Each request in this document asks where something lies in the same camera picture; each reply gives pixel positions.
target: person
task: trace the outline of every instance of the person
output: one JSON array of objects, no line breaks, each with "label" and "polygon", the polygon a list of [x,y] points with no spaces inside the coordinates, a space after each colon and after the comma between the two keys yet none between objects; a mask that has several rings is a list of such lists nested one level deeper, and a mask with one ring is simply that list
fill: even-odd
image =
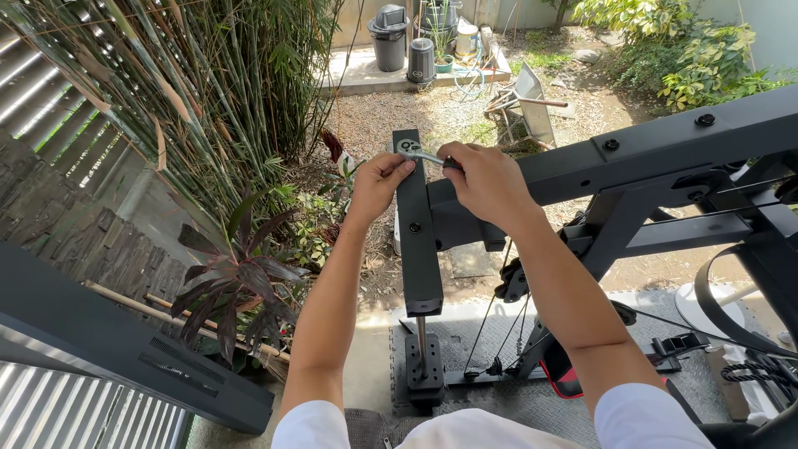
[{"label": "person", "polygon": [[[571,358],[605,449],[710,449],[712,444],[667,392],[604,292],[554,233],[532,200],[520,168],[496,148],[451,142],[438,157],[457,200],[516,243],[540,319]],[[343,366],[354,332],[358,281],[369,225],[389,206],[414,163],[381,154],[358,170],[349,213],[294,333],[274,449],[349,448],[343,415]],[[581,447],[476,409],[433,418],[401,449]]]}]

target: concrete ledge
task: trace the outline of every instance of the concrete ledge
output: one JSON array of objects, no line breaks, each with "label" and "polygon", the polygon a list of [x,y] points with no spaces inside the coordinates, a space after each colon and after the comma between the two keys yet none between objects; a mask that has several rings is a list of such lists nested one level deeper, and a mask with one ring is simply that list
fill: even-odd
[{"label": "concrete ledge", "polygon": [[[348,67],[346,66],[347,51],[348,48],[333,50],[330,55],[330,79],[322,83],[322,92],[328,95],[335,92],[336,96],[341,97],[373,92],[405,92],[425,87],[407,81],[407,58],[402,69],[395,72],[382,72],[377,68],[374,49],[371,45],[354,47],[349,58]],[[483,70],[486,83],[509,81],[512,76],[507,59],[501,52],[496,55],[496,61],[498,65],[496,70]],[[457,68],[463,69],[466,67],[459,66],[458,61],[455,61],[455,69]],[[435,81],[430,83],[430,85],[432,87],[455,85],[454,78],[454,73],[438,74]],[[457,82],[461,85],[468,84],[474,78],[477,78],[475,83],[481,83],[480,77],[476,75],[470,77],[459,76]]]}]

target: bolt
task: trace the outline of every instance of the bolt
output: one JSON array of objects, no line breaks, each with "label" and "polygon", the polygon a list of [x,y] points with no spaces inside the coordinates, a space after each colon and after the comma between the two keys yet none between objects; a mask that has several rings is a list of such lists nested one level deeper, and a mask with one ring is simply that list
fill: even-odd
[{"label": "bolt", "polygon": [[619,142],[618,139],[610,139],[609,141],[604,142],[604,149],[607,151],[615,151],[620,147],[621,142]]},{"label": "bolt", "polygon": [[704,200],[704,193],[693,192],[687,196],[687,199],[692,201],[693,203],[700,203]]},{"label": "bolt", "polygon": [[696,119],[696,125],[699,126],[712,126],[715,123],[715,116],[711,113],[706,113]]}]

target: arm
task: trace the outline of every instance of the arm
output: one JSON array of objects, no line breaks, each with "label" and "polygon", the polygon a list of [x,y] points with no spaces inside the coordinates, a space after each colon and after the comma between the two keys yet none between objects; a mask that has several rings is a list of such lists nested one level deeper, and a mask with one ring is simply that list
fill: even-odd
[{"label": "arm", "polygon": [[299,314],[281,418],[316,399],[343,411],[343,368],[354,333],[365,236],[413,167],[398,154],[383,153],[358,170],[341,233]]},{"label": "arm", "polygon": [[458,201],[516,242],[539,317],[571,358],[591,414],[617,385],[647,383],[664,390],[599,284],[529,196],[518,164],[498,149],[460,142],[440,147],[438,157],[447,156],[465,171],[444,170]]}]

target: hand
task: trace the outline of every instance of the hand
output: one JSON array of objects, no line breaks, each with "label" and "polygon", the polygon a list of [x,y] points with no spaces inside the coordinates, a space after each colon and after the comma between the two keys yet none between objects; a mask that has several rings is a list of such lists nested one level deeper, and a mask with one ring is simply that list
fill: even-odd
[{"label": "hand", "polygon": [[400,154],[382,153],[361,165],[354,178],[352,204],[346,217],[371,225],[391,204],[393,193],[416,167]]},{"label": "hand", "polygon": [[457,200],[477,218],[513,236],[523,231],[523,214],[545,217],[529,195],[521,168],[501,150],[454,141],[438,150],[439,158],[448,156],[460,162],[463,171],[444,169],[444,176],[454,184]]}]

